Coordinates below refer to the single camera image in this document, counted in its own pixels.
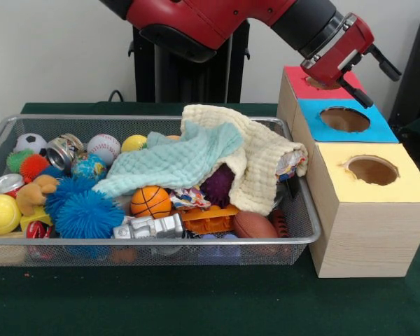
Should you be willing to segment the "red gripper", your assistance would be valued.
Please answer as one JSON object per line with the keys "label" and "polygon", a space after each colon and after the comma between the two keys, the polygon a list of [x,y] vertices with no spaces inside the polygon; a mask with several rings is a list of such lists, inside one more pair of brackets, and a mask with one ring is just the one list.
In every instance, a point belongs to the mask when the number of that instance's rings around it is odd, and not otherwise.
{"label": "red gripper", "polygon": [[392,81],[399,81],[402,73],[373,44],[375,38],[369,26],[355,13],[347,14],[337,27],[334,36],[314,56],[301,63],[302,70],[320,83],[334,83],[348,92],[363,108],[371,108],[374,102],[363,91],[357,76],[342,75],[342,70],[355,56],[370,53],[379,63],[379,68]]}

